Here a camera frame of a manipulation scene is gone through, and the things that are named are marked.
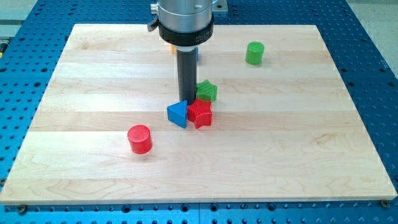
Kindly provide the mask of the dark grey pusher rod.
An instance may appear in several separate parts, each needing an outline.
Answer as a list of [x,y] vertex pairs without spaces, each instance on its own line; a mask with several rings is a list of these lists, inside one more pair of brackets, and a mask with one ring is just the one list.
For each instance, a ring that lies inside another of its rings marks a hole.
[[196,46],[176,46],[177,51],[177,78],[179,100],[187,101],[191,105],[196,98],[197,91],[197,58]]

